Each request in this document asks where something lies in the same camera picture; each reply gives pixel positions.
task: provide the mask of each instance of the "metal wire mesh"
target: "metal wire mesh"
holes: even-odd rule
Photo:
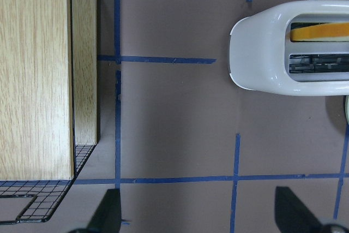
[[[94,148],[95,146],[92,145],[75,147],[76,175],[73,180],[0,181],[0,198],[31,198],[15,220],[0,221],[0,224],[48,221],[73,185]]]

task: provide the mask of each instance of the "wooden plank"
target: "wooden plank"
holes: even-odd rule
[[[72,0],[77,145],[97,144],[97,0]]]
[[[0,3],[0,180],[70,179],[70,0]]]

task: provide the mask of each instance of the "light wood panel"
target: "light wood panel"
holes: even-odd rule
[[[72,0],[74,122],[77,145],[97,144],[97,0]]]
[[[0,180],[69,179],[70,0],[0,0]]]

